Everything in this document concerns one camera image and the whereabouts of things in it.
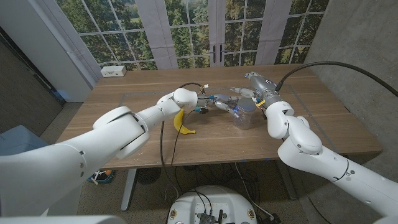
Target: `yellow banana peel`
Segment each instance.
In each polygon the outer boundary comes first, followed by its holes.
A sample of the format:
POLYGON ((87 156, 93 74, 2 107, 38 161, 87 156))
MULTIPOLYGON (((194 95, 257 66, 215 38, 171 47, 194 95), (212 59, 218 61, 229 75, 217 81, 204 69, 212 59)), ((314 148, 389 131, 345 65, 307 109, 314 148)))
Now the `yellow banana peel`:
POLYGON ((182 116, 184 115, 184 109, 181 109, 177 115, 174 117, 174 127, 177 131, 180 130, 181 134, 196 134, 195 130, 189 130, 185 126, 182 126, 182 116))

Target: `white robot body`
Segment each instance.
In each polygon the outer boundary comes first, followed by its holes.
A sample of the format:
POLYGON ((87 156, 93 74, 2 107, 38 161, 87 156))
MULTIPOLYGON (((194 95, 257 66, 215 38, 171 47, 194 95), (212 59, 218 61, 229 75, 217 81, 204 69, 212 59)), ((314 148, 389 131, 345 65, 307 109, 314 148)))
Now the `white robot body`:
MULTIPOLYGON (((222 186, 206 185, 197 187, 196 191, 206 195, 212 206, 213 220, 222 218, 222 223, 257 223, 253 206, 237 192, 222 186)), ((201 199, 206 205, 206 214, 210 214, 210 203, 203 195, 201 199)), ((179 197, 172 205, 167 223, 202 223, 205 216, 203 202, 196 192, 187 192, 179 197)))

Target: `wooden table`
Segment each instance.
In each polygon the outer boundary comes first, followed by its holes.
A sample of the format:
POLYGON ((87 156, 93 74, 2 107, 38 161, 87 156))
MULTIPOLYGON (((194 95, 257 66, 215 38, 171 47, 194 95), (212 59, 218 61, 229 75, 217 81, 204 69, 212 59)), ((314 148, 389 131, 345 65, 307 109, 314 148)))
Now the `wooden table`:
MULTIPOLYGON (((83 103, 58 141, 64 141, 92 130, 93 123, 118 106, 128 106, 138 112, 156 104, 157 100, 186 82, 209 84, 206 93, 225 93, 232 86, 248 87, 243 75, 254 71, 274 82, 299 65, 267 65, 248 67, 194 68, 178 70, 149 70, 127 72, 125 77, 102 78, 83 103)), ((379 152, 381 145, 344 105, 309 70, 301 70, 285 82, 282 98, 295 110, 295 116, 308 119, 311 129, 324 146, 340 154, 379 152)), ((281 140, 272 139, 267 121, 256 111, 255 125, 240 130, 232 123, 231 115, 216 108, 207 114, 192 113, 184 123, 196 134, 180 135, 173 165, 214 164, 222 162, 259 161, 277 159, 281 140)), ((131 157, 114 158, 104 169, 160 167, 160 125, 151 132, 149 142, 131 157)), ((170 164, 177 131, 173 121, 165 122, 164 157, 170 164)))

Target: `transparent cup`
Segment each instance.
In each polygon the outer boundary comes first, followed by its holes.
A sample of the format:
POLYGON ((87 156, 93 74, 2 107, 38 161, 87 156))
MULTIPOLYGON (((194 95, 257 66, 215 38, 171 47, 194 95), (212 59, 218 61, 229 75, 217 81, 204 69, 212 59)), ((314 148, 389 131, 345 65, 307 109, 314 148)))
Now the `transparent cup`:
POLYGON ((238 115, 238 117, 233 116, 234 125, 243 130, 251 128, 255 110, 256 105, 252 99, 240 99, 234 108, 235 113, 238 115))

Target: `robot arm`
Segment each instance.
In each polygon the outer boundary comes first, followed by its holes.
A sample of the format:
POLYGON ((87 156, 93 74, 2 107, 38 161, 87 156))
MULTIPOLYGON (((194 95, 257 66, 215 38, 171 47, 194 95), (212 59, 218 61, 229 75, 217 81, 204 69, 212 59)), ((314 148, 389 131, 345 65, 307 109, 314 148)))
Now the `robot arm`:
POLYGON ((265 100, 268 133, 284 138, 278 148, 288 166, 328 179, 350 195, 369 205, 382 216, 398 214, 398 184, 322 146, 304 117, 294 117, 293 108, 282 101, 276 84, 251 72, 245 75, 265 100))
POLYGON ((116 108, 85 134, 51 146, 0 157, 2 217, 41 215, 114 156, 122 159, 149 140, 149 131, 174 117, 180 107, 196 106, 197 94, 183 88, 155 106, 133 113, 116 108))

